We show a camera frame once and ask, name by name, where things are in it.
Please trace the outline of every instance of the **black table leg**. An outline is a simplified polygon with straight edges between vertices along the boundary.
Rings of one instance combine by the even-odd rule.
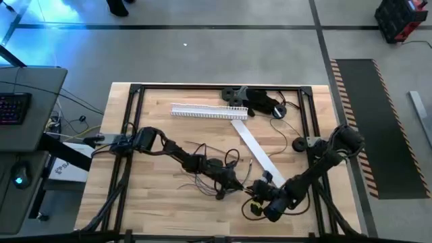
[[[63,159],[71,165],[75,165],[85,171],[90,169],[90,164],[92,162],[91,158],[75,151],[47,134],[43,134],[42,138],[40,138],[38,150],[48,151],[52,156]]]

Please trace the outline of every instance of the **yellow cable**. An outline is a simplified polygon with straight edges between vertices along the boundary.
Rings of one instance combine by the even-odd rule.
[[[68,138],[68,139],[64,140],[63,142],[67,142],[67,141],[69,141],[69,140],[71,140],[71,139],[74,139],[74,138],[77,138],[77,137],[79,137],[79,136],[85,135],[85,134],[89,133],[90,131],[92,131],[92,130],[94,130],[94,129],[96,129],[96,128],[100,128],[100,126],[94,126],[94,127],[92,127],[92,128],[89,128],[89,129],[87,129],[87,130],[81,132],[80,134],[77,134],[77,135],[75,135],[75,136],[73,136],[73,137],[71,137],[71,138]]]

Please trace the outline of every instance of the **keyboard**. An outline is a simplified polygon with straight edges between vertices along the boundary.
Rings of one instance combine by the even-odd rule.
[[[31,98],[30,93],[0,93],[0,126],[21,125]]]

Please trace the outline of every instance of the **white plastic strip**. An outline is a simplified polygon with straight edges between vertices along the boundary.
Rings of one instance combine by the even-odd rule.
[[[259,143],[255,140],[254,136],[249,132],[248,128],[243,124],[243,121],[232,120],[231,124],[237,130],[243,141],[248,145],[250,151],[254,154],[257,161],[263,166],[264,170],[273,175],[273,183],[275,186],[280,188],[284,183],[285,179],[277,170],[276,166],[271,162],[270,158],[265,154],[264,150],[259,146]]]
[[[171,115],[215,119],[248,119],[248,108],[172,103]]]

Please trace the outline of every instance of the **computer mouse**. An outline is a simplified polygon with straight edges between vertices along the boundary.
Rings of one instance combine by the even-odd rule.
[[[26,189],[32,183],[30,163],[28,161],[17,161],[11,168],[12,183],[18,189]]]

